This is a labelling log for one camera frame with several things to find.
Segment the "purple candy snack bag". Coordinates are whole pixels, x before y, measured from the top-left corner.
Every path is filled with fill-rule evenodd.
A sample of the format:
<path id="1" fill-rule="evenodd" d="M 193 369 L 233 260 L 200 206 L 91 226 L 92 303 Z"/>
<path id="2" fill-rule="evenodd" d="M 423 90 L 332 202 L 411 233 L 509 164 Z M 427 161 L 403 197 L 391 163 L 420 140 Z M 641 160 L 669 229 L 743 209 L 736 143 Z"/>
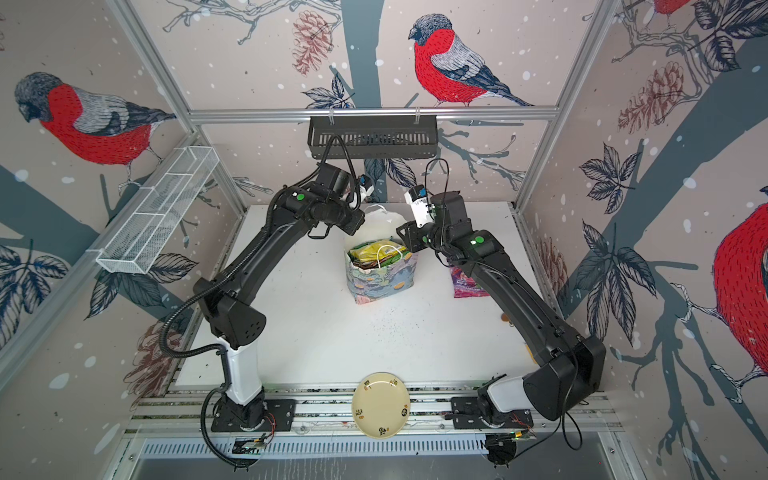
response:
<path id="1" fill-rule="evenodd" d="M 453 285 L 453 296 L 456 299 L 482 298 L 489 296 L 482 287 L 480 287 L 472 278 L 468 277 L 460 268 L 452 267 L 450 272 Z"/>

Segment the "patterned paper gift bag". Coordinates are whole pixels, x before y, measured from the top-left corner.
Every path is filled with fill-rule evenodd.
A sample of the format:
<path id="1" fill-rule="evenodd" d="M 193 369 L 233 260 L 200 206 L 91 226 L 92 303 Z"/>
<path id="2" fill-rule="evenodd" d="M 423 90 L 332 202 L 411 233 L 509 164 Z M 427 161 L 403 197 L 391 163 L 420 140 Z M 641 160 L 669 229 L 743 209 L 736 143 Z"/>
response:
<path id="1" fill-rule="evenodd" d="M 396 229 L 405 218 L 383 205 L 363 209 L 364 223 L 344 239 L 347 287 L 358 305 L 393 296 L 411 288 L 417 256 L 404 245 Z"/>

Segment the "yellow snack bag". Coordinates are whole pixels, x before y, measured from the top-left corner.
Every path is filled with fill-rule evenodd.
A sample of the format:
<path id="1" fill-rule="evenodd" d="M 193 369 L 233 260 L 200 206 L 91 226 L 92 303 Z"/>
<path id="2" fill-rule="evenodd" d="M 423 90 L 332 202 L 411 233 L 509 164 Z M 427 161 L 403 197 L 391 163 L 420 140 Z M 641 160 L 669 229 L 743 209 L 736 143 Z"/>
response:
<path id="1" fill-rule="evenodd" d="M 405 256 L 406 247 L 393 240 L 377 240 L 350 249 L 347 256 L 351 263 L 363 270 L 381 268 L 388 262 Z"/>

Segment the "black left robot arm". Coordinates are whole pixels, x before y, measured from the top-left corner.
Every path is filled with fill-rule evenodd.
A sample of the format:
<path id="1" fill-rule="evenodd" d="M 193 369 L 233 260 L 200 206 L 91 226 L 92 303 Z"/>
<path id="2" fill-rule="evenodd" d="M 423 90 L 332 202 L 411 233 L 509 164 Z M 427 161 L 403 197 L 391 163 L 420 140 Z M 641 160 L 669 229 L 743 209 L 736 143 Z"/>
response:
<path id="1" fill-rule="evenodd" d="M 352 235 L 364 223 L 363 199 L 374 190 L 367 175 L 357 178 L 322 164 L 313 174 L 281 189 L 270 202 L 265 223 L 246 248 L 212 280 L 193 287 L 215 337 L 224 373 L 214 429 L 256 430 L 267 420 L 268 407 L 255 362 L 256 340 L 266 315 L 252 306 L 274 268 L 301 238 L 320 224 Z"/>

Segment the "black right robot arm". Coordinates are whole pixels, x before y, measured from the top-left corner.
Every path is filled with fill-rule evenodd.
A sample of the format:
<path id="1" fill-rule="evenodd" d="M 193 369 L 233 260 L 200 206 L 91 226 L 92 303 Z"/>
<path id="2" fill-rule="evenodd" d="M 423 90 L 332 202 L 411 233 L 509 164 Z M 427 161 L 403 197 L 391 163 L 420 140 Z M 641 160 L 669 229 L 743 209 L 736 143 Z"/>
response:
<path id="1" fill-rule="evenodd" d="M 500 376 L 478 390 L 479 417 L 501 425 L 515 410 L 532 408 L 561 420 L 600 384 L 606 348 L 584 337 L 557 314 L 522 277 L 500 241 L 473 228 L 457 191 L 429 195 L 423 185 L 405 195 L 414 219 L 397 233 L 412 252 L 429 248 L 474 280 L 502 309 L 522 336 L 537 370 Z"/>

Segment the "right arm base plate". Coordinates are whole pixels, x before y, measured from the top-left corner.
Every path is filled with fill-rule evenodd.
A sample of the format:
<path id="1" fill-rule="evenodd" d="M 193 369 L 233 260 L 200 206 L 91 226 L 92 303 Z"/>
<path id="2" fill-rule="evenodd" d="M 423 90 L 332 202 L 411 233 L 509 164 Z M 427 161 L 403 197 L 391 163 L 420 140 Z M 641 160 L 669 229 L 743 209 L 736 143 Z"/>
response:
<path id="1" fill-rule="evenodd" d="M 490 401 L 478 397 L 452 397 L 450 403 L 450 410 L 444 418 L 458 430 L 530 430 L 534 426 L 531 412 L 527 409 L 501 412 Z"/>

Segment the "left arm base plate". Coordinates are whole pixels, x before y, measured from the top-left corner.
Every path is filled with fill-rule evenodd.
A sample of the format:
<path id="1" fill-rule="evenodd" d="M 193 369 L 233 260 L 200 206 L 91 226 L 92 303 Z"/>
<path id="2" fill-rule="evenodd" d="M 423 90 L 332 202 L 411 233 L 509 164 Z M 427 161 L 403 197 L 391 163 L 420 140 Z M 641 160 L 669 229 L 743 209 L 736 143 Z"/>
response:
<path id="1" fill-rule="evenodd" d="M 228 396 L 218 400 L 213 410 L 213 432 L 288 432 L 297 402 L 293 399 L 258 399 L 247 405 L 234 403 Z"/>

